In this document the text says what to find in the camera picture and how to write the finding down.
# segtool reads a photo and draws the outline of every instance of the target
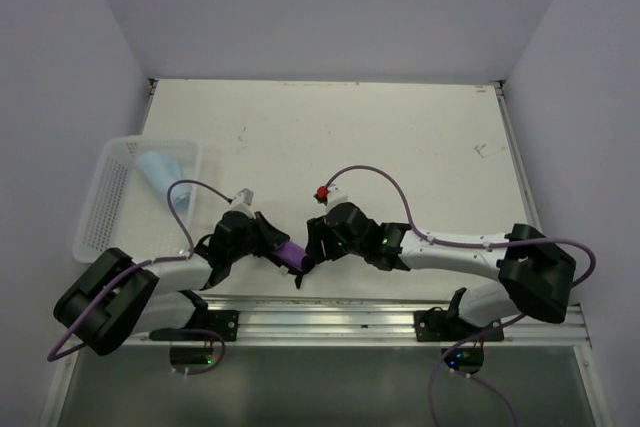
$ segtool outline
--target light blue towel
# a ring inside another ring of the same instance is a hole
[[[182,180],[180,162],[164,152],[147,152],[136,159],[136,167],[149,181],[154,190],[166,202],[167,190],[174,182]],[[176,185],[171,191],[171,203],[176,210],[185,210],[189,206],[191,186]]]

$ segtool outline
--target plastic basket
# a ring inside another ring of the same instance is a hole
[[[121,137],[102,150],[80,217],[73,257],[91,263],[110,247],[138,259],[176,254],[188,244],[166,200],[135,168],[136,158],[160,151],[177,159],[183,176],[198,179],[201,147],[193,140],[145,136]],[[187,229],[196,203],[192,188],[189,207],[180,213]]]

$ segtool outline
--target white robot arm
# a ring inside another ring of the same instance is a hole
[[[132,334],[151,332],[152,340],[165,340],[162,331],[211,329],[215,314],[194,291],[222,282],[245,256],[265,257],[296,277],[304,275],[313,262],[289,235],[250,208],[252,197],[244,189],[231,199],[213,233],[184,260],[136,262],[120,249],[107,249],[62,295],[54,317],[68,328],[80,321],[76,336],[98,355],[107,355]]]
[[[354,254],[381,270],[443,269],[492,281],[457,291],[447,312],[426,316],[424,322],[441,340],[461,340],[520,313],[564,321],[575,260],[555,244],[492,248],[544,237],[533,227],[516,224],[510,233],[477,236],[424,230],[420,236],[409,224],[377,224],[334,185],[319,193],[325,215],[307,222],[306,252],[316,264]]]

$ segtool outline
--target white enclosure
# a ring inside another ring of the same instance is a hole
[[[0,381],[0,424],[34,425],[42,410],[53,375],[53,366],[44,359],[59,334],[51,309],[83,269],[72,261],[72,239],[107,140],[140,133],[142,125],[145,133],[162,133],[171,122],[175,135],[193,133],[219,150],[216,158],[224,159],[224,165],[218,166],[220,176],[210,180],[220,180],[226,189],[250,186],[251,176],[243,178],[241,172],[267,160],[268,151],[261,147],[275,140],[269,130],[273,120],[255,107],[255,91],[242,89],[246,97],[237,110],[233,99],[223,105],[198,104],[197,99],[171,105],[169,91],[162,94],[162,89],[173,81],[161,81],[157,104],[144,124],[148,78],[362,82],[357,88],[344,87],[354,96],[375,89],[365,82],[473,83],[466,88],[477,96],[482,92],[475,84],[506,80],[507,110],[544,231],[584,241],[599,256],[600,269],[578,294],[615,420],[620,426],[640,421],[634,384],[640,362],[633,352],[640,284],[634,268],[640,217],[635,195],[640,181],[635,133],[640,121],[635,87],[640,77],[638,0],[0,0],[0,7],[0,319],[10,339],[1,348],[7,365]],[[393,86],[385,89],[366,94],[378,102],[377,109],[385,96],[393,95]],[[354,97],[357,109],[363,109],[366,95]],[[429,182],[444,198],[442,206],[454,197],[464,204],[448,217],[435,203],[414,200],[416,209],[424,209],[419,217],[429,226],[427,219],[434,219],[443,230],[460,230],[466,225],[458,222],[469,212],[473,231],[507,229],[505,224],[524,220],[527,202],[510,163],[515,152],[505,144],[504,131],[491,130],[501,120],[491,117],[499,115],[499,108],[478,116],[465,99],[447,104],[453,97],[429,98],[433,105],[421,106],[405,97],[398,102],[404,107],[394,105],[378,114],[393,123],[399,122],[397,111],[408,109],[408,131],[392,142],[406,140],[418,149],[424,145],[426,152],[412,151],[415,172],[401,182],[410,186],[410,197],[419,196],[421,185]],[[287,102],[277,108],[288,112]],[[369,155],[367,162],[395,170],[395,157],[405,154],[404,149],[396,156],[383,150],[377,141],[384,135],[372,128],[371,119],[361,124],[362,112],[344,113],[345,107],[334,107],[340,109],[340,120],[352,129],[366,126],[366,141],[354,146],[352,154],[359,155],[348,161],[349,155],[334,163],[315,158],[299,188],[287,187],[287,200],[305,216],[315,211],[304,193],[335,169]],[[320,107],[310,100],[308,108],[308,117],[299,121],[307,129],[317,124]],[[205,110],[224,115],[214,121]],[[447,146],[447,155],[457,157],[466,173],[477,170],[484,200],[492,210],[502,209],[495,224],[483,225],[486,213],[473,202],[474,189],[466,184],[445,188],[457,174],[437,161],[428,139],[420,138],[420,133],[442,135],[438,122],[421,117],[424,112],[453,132],[440,138],[439,145]],[[460,112],[459,119],[451,120],[458,115],[454,112]],[[211,134],[206,122],[213,126]],[[295,152],[296,142],[306,143],[309,150],[314,142],[330,142],[330,135],[347,138],[346,128],[331,134],[323,130],[329,125],[344,127],[331,119],[317,132],[281,139],[280,146],[291,142]],[[474,136],[480,130],[483,135]],[[483,157],[484,144],[495,153]],[[339,156],[337,149],[332,152]],[[288,176],[294,169],[299,173],[302,165],[294,157],[292,153],[284,169],[290,169]],[[275,160],[274,168],[282,170],[278,163],[283,162]],[[435,174],[428,175],[429,168]],[[495,178],[485,177],[488,170]],[[494,182],[498,177],[502,183]],[[255,190],[257,201],[266,203],[265,213],[269,206],[282,207],[275,204],[281,197],[269,187],[283,181],[261,172],[260,189]],[[352,195],[362,196],[373,217],[401,215],[393,194],[383,194],[383,184],[372,187],[372,193],[385,195],[378,201],[360,193],[356,178],[345,182],[354,186]],[[276,217],[290,222],[285,214]],[[296,235],[304,240],[302,233]],[[443,277],[430,295],[442,297],[453,286]],[[399,298],[413,297],[409,286],[394,288]],[[258,284],[251,289],[247,294],[255,295]]]
[[[396,177],[425,230],[493,234],[527,222],[490,85],[161,80],[143,133],[191,136],[206,145],[200,180],[228,195],[252,189],[254,207],[302,246],[305,220],[323,213],[313,199],[316,189],[352,164],[375,165]],[[406,221],[397,193],[382,177],[352,172],[337,183],[378,222]],[[196,238],[210,233],[226,209],[207,194],[197,200]],[[275,268],[248,257],[211,293],[447,300],[461,285],[485,283],[454,272],[382,272],[349,256],[319,266],[297,290],[293,277],[284,281]]]

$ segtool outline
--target purple cable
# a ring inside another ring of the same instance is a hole
[[[218,190],[214,189],[213,187],[203,182],[200,182],[199,180],[178,180],[177,182],[174,182],[173,184],[171,184],[169,189],[167,189],[167,204],[169,205],[169,210],[171,211],[171,215],[173,215],[173,218],[176,220],[176,222],[180,226],[180,229],[182,230],[185,237],[187,238],[187,241],[189,242],[189,253],[186,256],[172,255],[172,256],[165,256],[165,257],[158,257],[157,259],[153,259],[153,260],[143,260],[138,264],[134,264],[130,267],[127,267],[125,270],[123,270],[118,275],[116,275],[107,285],[104,286],[104,288],[100,291],[100,293],[94,297],[94,299],[89,303],[89,305],[87,305],[87,307],[82,311],[82,313],[78,316],[78,318],[69,326],[69,328],[62,335],[60,340],[56,342],[56,344],[51,348],[51,350],[49,351],[49,354],[47,355],[47,361],[54,362],[56,360],[60,360],[61,358],[66,357],[67,355],[70,355],[82,349],[83,347],[85,347],[85,344],[81,343],[74,347],[71,347],[70,349],[60,352],[60,349],[62,348],[62,346],[71,338],[73,334],[76,333],[76,331],[78,330],[78,327],[82,325],[82,323],[86,320],[86,318],[93,311],[93,309],[95,309],[96,306],[100,302],[102,302],[102,300],[109,294],[109,292],[115,289],[118,286],[118,284],[122,282],[124,279],[126,279],[129,275],[133,274],[138,269],[141,269],[143,267],[146,267],[148,265],[151,265],[157,262],[178,262],[182,260],[189,260],[193,256],[193,252],[195,250],[193,238],[191,237],[191,234],[189,234],[189,231],[185,227],[182,220],[180,220],[180,217],[178,216],[178,213],[176,212],[176,209],[171,202],[171,191],[173,190],[174,187],[180,184],[199,185],[201,187],[204,187],[205,189],[210,190],[214,194],[219,195],[227,202],[229,203],[231,202],[231,199],[229,197],[220,193]]]
[[[407,214],[407,220],[409,221],[409,225],[411,226],[411,230],[421,239],[426,240],[428,242],[433,242],[434,244],[438,244],[438,245],[442,245],[444,247],[455,247],[455,248],[460,248],[460,249],[484,249],[486,248],[484,244],[480,244],[480,243],[466,243],[466,242],[452,242],[450,240],[442,240],[442,239],[437,239],[437,238],[428,238],[425,234],[423,234],[420,229],[418,229],[418,226],[416,225],[416,223],[413,220],[413,215],[411,214],[411,208],[409,207],[409,201],[407,200],[407,196],[405,195],[404,191],[402,190],[402,187],[400,187],[400,184],[398,184],[398,182],[391,177],[389,174],[387,174],[384,170],[378,169],[377,167],[372,167],[370,165],[350,165],[348,167],[345,167],[344,169],[339,170],[338,172],[336,172],[335,174],[333,174],[331,176],[331,178],[327,181],[327,183],[325,184],[325,187],[329,187],[338,177],[340,177],[342,174],[344,174],[345,172],[349,172],[351,170],[369,170],[371,172],[375,172],[379,175],[381,175],[382,177],[384,177],[385,179],[387,179],[396,189],[396,191],[398,192],[398,195],[400,196],[400,199],[402,200],[402,204],[404,205],[404,210]],[[554,238],[554,237],[546,237],[546,238],[542,238],[542,239],[528,239],[528,240],[516,240],[513,242],[498,242],[498,243],[491,243],[489,244],[489,248],[490,249],[504,249],[507,247],[527,247],[527,246],[531,246],[531,245],[540,245],[540,244],[565,244],[565,245],[571,245],[572,247],[576,247],[582,251],[584,251],[587,256],[589,257],[589,266],[587,267],[587,270],[580,276],[578,277],[576,280],[573,281],[573,287],[575,287],[576,285],[580,285],[582,282],[584,282],[585,280],[587,280],[591,274],[593,274],[595,268],[596,268],[596,255],[593,252],[593,250],[591,250],[591,248],[589,248],[587,245],[580,243],[580,242],[576,242],[574,240],[570,240],[570,239],[563,239],[563,238]],[[433,392],[434,392],[434,387],[435,387],[435,380],[436,377],[438,375],[438,372],[440,370],[440,366],[442,365],[442,361],[444,361],[444,359],[446,359],[446,357],[453,352],[454,350],[458,349],[459,347],[461,347],[462,345],[466,344],[467,342],[471,342],[474,340],[479,340],[482,337],[485,337],[488,334],[491,334],[493,332],[497,332],[502,330],[505,327],[508,327],[510,325],[515,324],[516,322],[519,322],[520,320],[524,319],[526,316],[524,314],[518,315],[517,317],[514,317],[511,320],[508,320],[507,322],[502,323],[500,326],[498,327],[493,327],[490,329],[487,329],[485,331],[482,331],[478,334],[475,334],[471,337],[468,337],[466,339],[463,339],[459,342],[456,342],[455,344],[453,344],[451,347],[449,347],[444,354],[442,354],[442,357],[440,358],[440,361],[436,364],[436,366],[433,368],[433,370],[431,371],[431,375],[429,377],[429,388],[428,388],[428,399],[429,399],[429,406],[431,408],[431,416],[433,417],[433,421],[436,424],[436,427],[442,427],[442,423],[440,422],[440,418],[436,412],[435,409],[435,401],[433,399]],[[507,400],[507,398],[504,396],[504,394],[502,394],[498,389],[496,389],[493,385],[491,385],[490,383],[488,383],[485,380],[482,379],[475,379],[477,382],[481,383],[482,385],[484,385],[485,387],[493,390],[496,394],[498,394],[500,396],[500,398],[502,398],[502,400],[505,402],[505,404],[507,405],[507,407],[509,408],[509,411],[511,412],[511,415],[513,417],[513,421],[514,421],[514,425],[516,425],[516,427],[520,426],[520,421],[515,413],[515,410],[513,408],[513,405],[511,405],[511,403]]]

